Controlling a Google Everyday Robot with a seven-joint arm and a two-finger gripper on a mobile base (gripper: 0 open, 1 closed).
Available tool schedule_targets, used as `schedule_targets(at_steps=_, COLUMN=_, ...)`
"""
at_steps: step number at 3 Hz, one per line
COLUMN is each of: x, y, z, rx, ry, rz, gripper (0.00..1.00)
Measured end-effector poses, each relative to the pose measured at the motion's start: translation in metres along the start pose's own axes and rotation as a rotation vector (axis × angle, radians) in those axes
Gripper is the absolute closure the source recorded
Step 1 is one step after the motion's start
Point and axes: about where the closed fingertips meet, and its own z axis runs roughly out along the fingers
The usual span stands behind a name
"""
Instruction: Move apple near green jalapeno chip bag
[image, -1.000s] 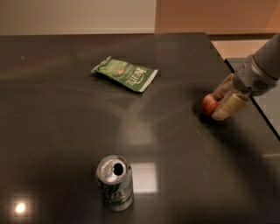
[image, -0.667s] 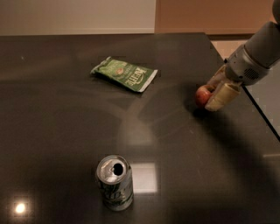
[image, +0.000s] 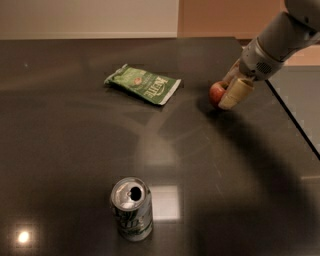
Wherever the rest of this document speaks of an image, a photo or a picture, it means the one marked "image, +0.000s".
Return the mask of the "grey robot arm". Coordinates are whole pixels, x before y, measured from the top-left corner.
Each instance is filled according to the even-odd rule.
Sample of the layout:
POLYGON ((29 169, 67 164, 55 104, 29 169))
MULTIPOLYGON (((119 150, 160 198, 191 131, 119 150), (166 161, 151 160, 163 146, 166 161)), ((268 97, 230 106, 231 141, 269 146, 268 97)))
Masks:
POLYGON ((217 82, 223 94, 210 97, 222 110, 229 110, 254 89, 255 81, 269 79, 296 52, 319 41, 320 0, 284 0, 285 11, 242 51, 225 77, 217 82))

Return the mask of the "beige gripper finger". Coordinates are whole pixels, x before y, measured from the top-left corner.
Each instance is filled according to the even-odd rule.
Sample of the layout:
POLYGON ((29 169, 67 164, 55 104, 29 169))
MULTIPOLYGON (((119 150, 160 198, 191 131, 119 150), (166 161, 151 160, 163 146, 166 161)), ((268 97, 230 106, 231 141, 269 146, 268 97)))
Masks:
POLYGON ((227 87, 218 107, 229 110, 244 100, 254 89, 253 82, 245 78, 236 78, 227 87))
POLYGON ((239 64, 240 60, 237 60, 232 67, 229 69, 227 74, 222 79, 222 87, 227 88, 231 81, 237 76, 239 73, 239 64))

